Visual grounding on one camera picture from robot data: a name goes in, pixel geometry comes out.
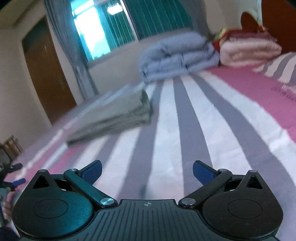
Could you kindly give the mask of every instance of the metal screw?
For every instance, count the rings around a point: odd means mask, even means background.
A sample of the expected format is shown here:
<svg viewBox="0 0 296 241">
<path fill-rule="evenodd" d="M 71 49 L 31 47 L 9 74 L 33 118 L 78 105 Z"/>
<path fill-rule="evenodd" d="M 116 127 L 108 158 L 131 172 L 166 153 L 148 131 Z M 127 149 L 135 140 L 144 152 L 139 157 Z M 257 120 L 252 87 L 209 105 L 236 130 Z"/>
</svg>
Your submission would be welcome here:
<svg viewBox="0 0 296 241">
<path fill-rule="evenodd" d="M 106 198 L 103 198 L 100 203 L 104 206 L 109 206 L 109 205 L 112 205 L 113 203 L 115 203 L 115 200 L 113 198 L 109 198 L 109 197 L 106 197 Z"/>
<path fill-rule="evenodd" d="M 190 207 L 193 206 L 196 203 L 196 201 L 193 198 L 183 198 L 181 200 L 181 203 Z"/>
</svg>

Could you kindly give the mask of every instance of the blue folded comforter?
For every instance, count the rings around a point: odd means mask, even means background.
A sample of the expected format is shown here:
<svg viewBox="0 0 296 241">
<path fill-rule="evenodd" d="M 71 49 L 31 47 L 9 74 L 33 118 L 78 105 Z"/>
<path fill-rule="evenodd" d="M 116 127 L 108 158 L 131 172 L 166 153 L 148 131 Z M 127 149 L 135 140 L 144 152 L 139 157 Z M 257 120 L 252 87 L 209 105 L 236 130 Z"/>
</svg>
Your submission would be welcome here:
<svg viewBox="0 0 296 241">
<path fill-rule="evenodd" d="M 139 59 L 139 71 L 142 79 L 150 82 L 198 72 L 217 66 L 219 61 L 212 43 L 196 32 L 188 32 L 150 46 Z"/>
</svg>

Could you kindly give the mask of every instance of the gray curtain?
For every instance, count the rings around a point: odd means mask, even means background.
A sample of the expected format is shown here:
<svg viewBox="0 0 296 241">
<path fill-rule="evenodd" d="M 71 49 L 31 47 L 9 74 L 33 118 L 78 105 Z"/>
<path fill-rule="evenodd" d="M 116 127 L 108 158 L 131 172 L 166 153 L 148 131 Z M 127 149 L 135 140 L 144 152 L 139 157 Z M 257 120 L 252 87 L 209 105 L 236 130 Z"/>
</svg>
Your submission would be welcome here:
<svg viewBox="0 0 296 241">
<path fill-rule="evenodd" d="M 180 0 L 183 7 L 191 17 L 193 29 L 208 37 L 210 34 L 205 14 L 205 5 L 203 0 Z"/>
<path fill-rule="evenodd" d="M 98 94 L 73 20 L 70 0 L 44 0 L 49 22 L 70 61 L 84 100 Z"/>
</svg>

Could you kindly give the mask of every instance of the person's hand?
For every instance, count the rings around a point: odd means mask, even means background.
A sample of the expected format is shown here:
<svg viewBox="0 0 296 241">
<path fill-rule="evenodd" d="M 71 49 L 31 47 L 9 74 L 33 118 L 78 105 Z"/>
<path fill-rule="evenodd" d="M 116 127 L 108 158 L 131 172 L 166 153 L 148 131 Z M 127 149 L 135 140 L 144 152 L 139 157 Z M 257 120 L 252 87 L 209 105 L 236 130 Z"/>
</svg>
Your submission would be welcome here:
<svg viewBox="0 0 296 241">
<path fill-rule="evenodd" d="M 2 204 L 2 212 L 3 212 L 3 216 L 4 218 L 10 222 L 12 220 L 12 212 L 11 212 L 11 204 L 7 201 L 4 201 Z"/>
</svg>

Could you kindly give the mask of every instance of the window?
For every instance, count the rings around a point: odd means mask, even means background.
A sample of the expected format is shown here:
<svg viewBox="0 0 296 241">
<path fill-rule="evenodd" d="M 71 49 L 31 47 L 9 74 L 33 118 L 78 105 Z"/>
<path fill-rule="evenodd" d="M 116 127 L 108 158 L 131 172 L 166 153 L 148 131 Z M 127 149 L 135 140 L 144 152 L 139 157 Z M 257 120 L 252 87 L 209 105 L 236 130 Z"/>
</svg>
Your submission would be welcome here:
<svg viewBox="0 0 296 241">
<path fill-rule="evenodd" d="M 72 0 L 71 6 L 88 61 L 136 39 L 192 26 L 179 0 Z"/>
</svg>

